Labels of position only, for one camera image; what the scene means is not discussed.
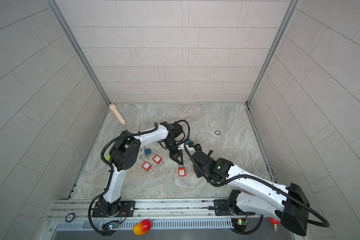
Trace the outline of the red padlock with label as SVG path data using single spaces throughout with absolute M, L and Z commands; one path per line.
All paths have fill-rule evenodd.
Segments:
M 179 177 L 185 177 L 186 176 L 186 169 L 185 169 L 184 164 L 179 164 L 178 175 L 179 175 Z

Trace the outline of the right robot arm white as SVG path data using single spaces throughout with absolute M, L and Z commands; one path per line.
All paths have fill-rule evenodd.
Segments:
M 285 186 L 264 180 L 229 160 L 214 160 L 210 154 L 205 154 L 190 143 L 185 143 L 183 148 L 198 178 L 203 177 L 216 188 L 231 185 L 240 189 L 233 193 L 234 199 L 229 203 L 234 214 L 241 211 L 267 216 L 300 236 L 306 236 L 309 224 L 330 227 L 328 220 L 311 208 L 300 186 L 294 183 Z

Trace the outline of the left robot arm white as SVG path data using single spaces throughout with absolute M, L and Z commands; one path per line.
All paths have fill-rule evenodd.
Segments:
M 112 236 L 117 230 L 109 229 L 114 221 L 108 222 L 98 229 L 92 221 L 92 212 L 99 212 L 108 217 L 125 213 L 120 205 L 121 188 L 127 170 L 137 161 L 139 151 L 145 146 L 158 142 L 164 143 L 169 151 L 170 159 L 183 165 L 183 152 L 179 149 L 190 139 L 190 125 L 185 120 L 173 124 L 168 122 L 154 123 L 154 127 L 143 132 L 131 133 L 123 131 L 118 137 L 108 142 L 101 151 L 101 160 L 110 167 L 109 179 L 104 191 L 94 197 L 88 209 L 88 220 L 93 230 L 101 236 Z

